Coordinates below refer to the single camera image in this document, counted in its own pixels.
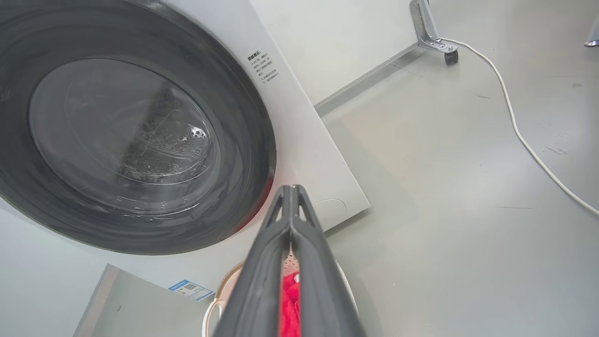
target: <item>red clothing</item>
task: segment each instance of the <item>red clothing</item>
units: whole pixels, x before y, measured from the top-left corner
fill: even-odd
[[[283,278],[281,294],[281,337],[300,337],[300,284],[293,273]]]

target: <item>floor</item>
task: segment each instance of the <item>floor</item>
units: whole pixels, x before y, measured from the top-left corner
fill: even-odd
[[[599,207],[599,47],[582,46],[599,2],[431,8],[495,62],[524,137]],[[323,116],[372,204],[327,233],[368,336],[597,335],[599,219],[519,143],[491,68],[459,58],[415,50]],[[94,337],[199,335],[207,303],[144,282],[117,280]]]

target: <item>caster wheel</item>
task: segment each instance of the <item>caster wheel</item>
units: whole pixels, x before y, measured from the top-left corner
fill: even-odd
[[[458,63],[458,51],[457,50],[455,52],[444,54],[444,55],[445,55],[445,63],[447,65]]]

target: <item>door glass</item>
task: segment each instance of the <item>door glass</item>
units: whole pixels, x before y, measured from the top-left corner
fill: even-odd
[[[127,62],[84,59],[42,79],[35,144],[70,187],[109,212],[156,216],[198,204],[219,174],[217,135],[179,87]]]

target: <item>laundry basket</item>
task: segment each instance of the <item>laundry basket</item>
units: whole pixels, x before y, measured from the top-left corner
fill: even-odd
[[[347,292],[349,293],[349,297],[351,297],[353,306],[358,311],[358,307],[356,306],[356,300],[353,297],[352,289],[349,287],[349,282],[345,277],[345,273],[343,273],[343,269],[337,263],[337,267],[339,268],[339,273],[341,274],[341,278],[343,279],[343,283],[347,288]],[[208,337],[208,322],[210,321],[210,317],[215,307],[219,308],[219,318],[222,316],[223,311],[225,310],[225,306],[227,301],[229,300],[229,296],[233,292],[233,288],[235,287],[235,283],[241,274],[241,269],[243,268],[243,262],[235,266],[231,269],[230,272],[226,274],[223,280],[220,282],[219,288],[214,295],[214,300],[206,309],[206,313],[204,314],[204,320],[202,321],[202,337]],[[293,252],[289,254],[287,259],[283,262],[283,277],[291,275],[300,270],[300,263],[294,257]]]

